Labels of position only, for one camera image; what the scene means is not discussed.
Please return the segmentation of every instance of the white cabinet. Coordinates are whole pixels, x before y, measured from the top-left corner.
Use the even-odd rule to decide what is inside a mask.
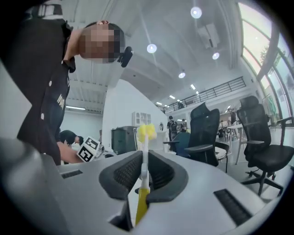
[[[151,124],[151,114],[144,112],[133,112],[133,126],[148,125]]]

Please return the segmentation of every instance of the railing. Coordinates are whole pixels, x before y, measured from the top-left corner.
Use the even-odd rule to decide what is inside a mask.
[[[183,104],[184,107],[187,107],[193,104],[201,103],[203,101],[216,98],[218,96],[230,93],[232,91],[241,89],[243,87],[246,87],[246,84],[243,80],[243,77],[239,77],[227,83],[223,83],[221,85],[215,86],[209,90],[200,92],[198,95],[192,95],[190,97],[187,97],[181,100],[182,101],[181,103]],[[175,102],[170,104],[168,108],[163,107],[161,109],[165,112],[172,112],[181,108],[179,107],[178,102]]]

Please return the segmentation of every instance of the glass wall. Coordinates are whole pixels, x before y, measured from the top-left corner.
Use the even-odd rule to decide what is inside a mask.
[[[287,118],[293,114],[294,104],[294,60],[290,49],[279,34],[278,44],[269,48],[272,25],[271,21],[253,8],[239,3],[243,26],[243,58],[248,63],[254,74],[262,78],[260,85],[265,98],[263,105],[272,122]],[[274,64],[270,71],[262,71],[268,50],[277,52]]]

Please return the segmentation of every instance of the yellow handle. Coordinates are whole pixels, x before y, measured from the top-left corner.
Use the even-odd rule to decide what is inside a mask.
[[[136,215],[136,225],[140,222],[147,211],[146,196],[149,194],[149,189],[139,189],[139,201]]]

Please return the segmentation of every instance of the person in background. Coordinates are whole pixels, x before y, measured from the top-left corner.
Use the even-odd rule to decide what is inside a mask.
[[[159,130],[163,131],[164,130],[164,125],[162,123],[159,124]]]
[[[236,121],[236,113],[235,113],[235,111],[233,111],[232,109],[228,109],[228,111],[230,112],[230,114],[231,114],[231,125],[233,125],[234,124],[234,122]]]
[[[169,130],[169,138],[172,141],[175,136],[178,134],[177,132],[178,123],[173,120],[173,116],[169,116],[169,122],[167,123],[167,129]]]
[[[60,142],[70,149],[71,155],[77,154],[77,151],[72,149],[72,144],[74,143],[76,136],[77,135],[70,130],[64,130],[59,133]]]
[[[84,138],[82,136],[76,136],[74,139],[74,143],[72,144],[72,149],[78,151],[84,142]]]
[[[182,119],[181,123],[181,132],[186,132],[187,131],[187,123],[185,122],[185,119]]]
[[[220,121],[220,125],[219,125],[219,139],[221,140],[221,141],[223,141],[223,139],[224,139],[224,124],[222,123],[223,121],[221,120]]]
[[[178,102],[178,109],[184,108],[184,105],[181,102]]]

